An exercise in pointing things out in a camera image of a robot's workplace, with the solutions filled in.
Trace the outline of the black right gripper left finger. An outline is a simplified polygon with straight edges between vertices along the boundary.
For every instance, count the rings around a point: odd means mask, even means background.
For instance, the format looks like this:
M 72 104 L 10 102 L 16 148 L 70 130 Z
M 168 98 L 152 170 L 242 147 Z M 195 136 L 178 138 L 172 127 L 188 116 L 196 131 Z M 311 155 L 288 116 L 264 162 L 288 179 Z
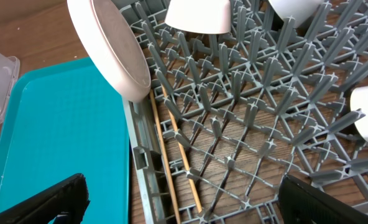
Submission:
M 77 173 L 0 213 L 0 223 L 81 223 L 90 204 L 86 179 Z

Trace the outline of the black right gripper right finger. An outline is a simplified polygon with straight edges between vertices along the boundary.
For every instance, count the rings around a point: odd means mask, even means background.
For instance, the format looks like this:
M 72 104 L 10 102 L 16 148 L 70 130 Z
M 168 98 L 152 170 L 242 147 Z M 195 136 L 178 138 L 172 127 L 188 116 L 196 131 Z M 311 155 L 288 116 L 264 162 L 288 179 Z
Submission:
M 278 191 L 285 224 L 368 224 L 368 215 L 292 176 L 285 175 Z

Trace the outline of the wooden chopstick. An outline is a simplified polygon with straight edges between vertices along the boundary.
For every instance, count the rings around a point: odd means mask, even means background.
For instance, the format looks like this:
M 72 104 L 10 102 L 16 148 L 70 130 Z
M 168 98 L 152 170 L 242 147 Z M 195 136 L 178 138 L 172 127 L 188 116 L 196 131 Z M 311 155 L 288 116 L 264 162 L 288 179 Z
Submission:
M 174 188 L 173 179 L 172 179 L 172 175 L 171 175 L 171 171 L 170 171 L 168 156 L 167 156 L 165 144 L 164 144 L 164 141 L 163 141 L 163 134 L 162 134 L 162 129 L 160 127 L 160 120 L 159 120 L 157 105 L 156 105 L 156 102 L 155 102 L 155 96 L 154 96 L 154 93 L 153 93 L 152 90 L 150 90 L 149 95 L 150 95 L 150 100 L 151 100 L 151 105 L 152 105 L 152 111 L 153 111 L 153 114 L 154 114 L 154 120 L 155 120 L 156 129 L 157 129 L 160 149 L 161 149 L 162 157 L 163 157 L 163 166 L 164 166 L 164 169 L 165 169 L 167 184 L 168 184 L 169 191 L 170 191 L 170 196 L 171 196 L 171 199 L 172 199 L 173 210 L 174 210 L 174 214 L 175 214 L 175 218 L 176 218 L 177 223 L 181 224 L 182 222 L 181 222 L 181 218 L 180 218 L 180 211 L 179 211 L 179 207 L 178 207 L 177 196 L 176 196 L 176 193 L 175 193 L 175 188 Z
M 177 126 L 175 117 L 170 111 L 168 113 L 169 113 L 169 116 L 170 116 L 170 119 L 171 119 L 171 122 L 172 122 L 173 130 L 175 132 L 177 132 L 178 131 L 178 126 Z M 183 165 L 185 167 L 185 170 L 188 172 L 190 170 L 190 166 L 189 166 L 189 163 L 188 163 L 188 159 L 186 157 L 185 149 L 179 142 L 178 142 L 178 147 L 180 149 L 180 154 L 182 156 Z M 201 212 L 203 211 L 203 208 L 202 208 L 202 205 L 201 205 L 200 198 L 198 196 L 198 192 L 196 190 L 195 182 L 194 182 L 193 179 L 188 179 L 188 181 L 190 183 L 190 187 L 191 187 L 193 198 L 194 198 L 194 201 L 195 201 L 195 204 L 196 204 L 197 211 L 198 211 L 199 214 L 201 214 Z

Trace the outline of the large pink plate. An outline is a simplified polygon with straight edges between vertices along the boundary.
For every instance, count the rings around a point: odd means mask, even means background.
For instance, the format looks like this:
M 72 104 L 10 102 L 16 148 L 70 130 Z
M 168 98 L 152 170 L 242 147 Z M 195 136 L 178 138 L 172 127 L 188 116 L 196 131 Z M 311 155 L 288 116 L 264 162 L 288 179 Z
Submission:
M 111 0 L 67 0 L 73 26 L 105 80 L 138 103 L 150 91 L 150 71 L 137 39 Z

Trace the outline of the grey green bowl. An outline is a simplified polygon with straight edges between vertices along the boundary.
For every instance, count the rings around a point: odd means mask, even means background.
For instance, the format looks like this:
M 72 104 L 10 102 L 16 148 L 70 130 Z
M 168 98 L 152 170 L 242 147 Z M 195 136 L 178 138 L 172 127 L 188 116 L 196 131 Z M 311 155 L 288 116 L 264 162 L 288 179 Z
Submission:
M 294 18 L 294 28 L 301 26 L 323 2 L 323 0 L 269 0 L 270 5 L 282 20 L 286 17 Z

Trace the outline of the pink bowl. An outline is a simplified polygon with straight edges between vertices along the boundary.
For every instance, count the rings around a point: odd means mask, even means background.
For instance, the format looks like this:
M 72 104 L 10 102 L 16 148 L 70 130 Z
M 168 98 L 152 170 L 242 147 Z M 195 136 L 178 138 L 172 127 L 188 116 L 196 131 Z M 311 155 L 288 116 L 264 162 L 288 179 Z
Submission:
M 199 34 L 225 34 L 231 30 L 230 0 L 171 0 L 165 23 Z

